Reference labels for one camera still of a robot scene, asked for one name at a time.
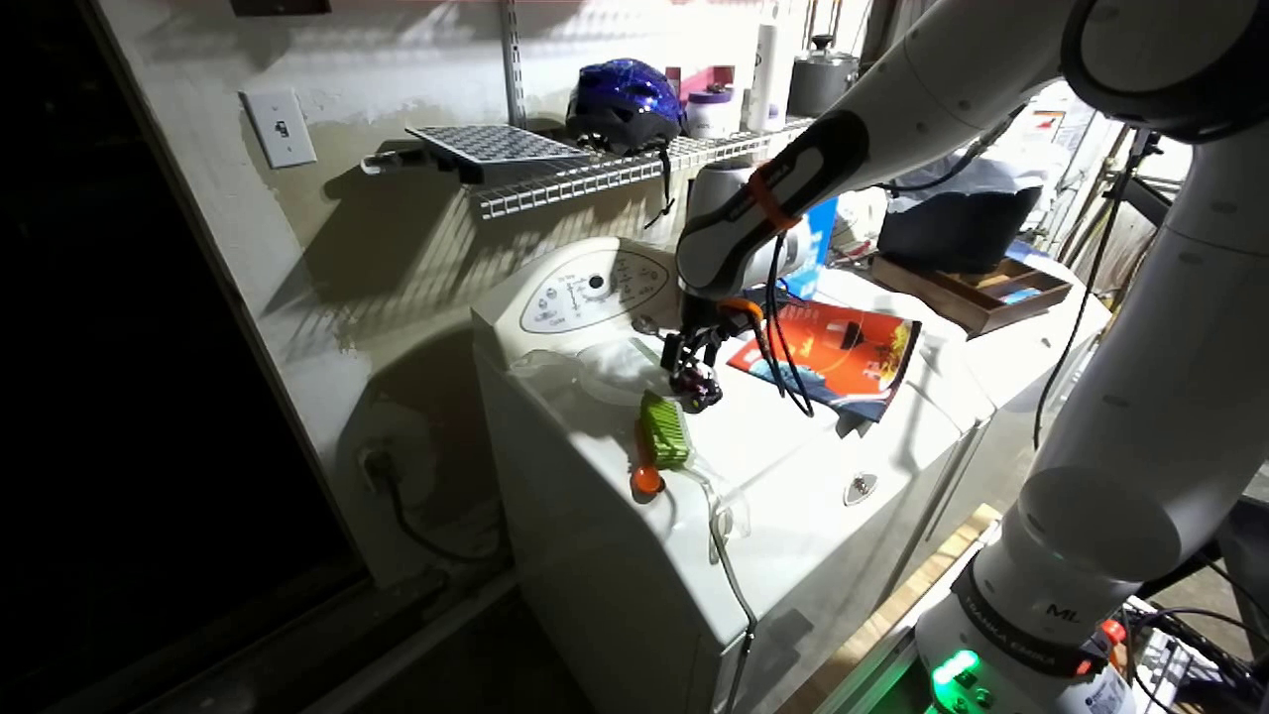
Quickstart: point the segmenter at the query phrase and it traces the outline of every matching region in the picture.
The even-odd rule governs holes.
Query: white appliance
[[[641,326],[673,326],[673,292],[670,255],[585,239],[477,304],[506,538],[596,708],[773,708],[877,606],[897,497],[966,425],[926,406],[916,358],[884,421],[837,437],[830,408],[724,370],[724,346],[690,468],[637,505],[634,411],[661,378]]]

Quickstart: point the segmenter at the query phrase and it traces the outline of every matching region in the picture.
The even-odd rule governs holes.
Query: green light
[[[975,650],[955,650],[930,670],[937,702],[949,714],[983,714],[990,708],[990,691],[983,685],[983,658]]]

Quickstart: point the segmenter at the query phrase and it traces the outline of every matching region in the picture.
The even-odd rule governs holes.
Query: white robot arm
[[[684,227],[690,300],[678,359],[667,358],[673,382],[712,304],[740,297],[748,255],[815,199],[962,145],[1057,74],[1090,108],[1196,150],[1003,538],[926,626],[930,650],[979,644],[999,670],[1020,670],[1022,708],[1033,699],[1090,708],[1096,699],[1069,695],[1077,645],[1147,579],[1192,555],[1269,460],[1269,0],[937,4],[840,108]]]

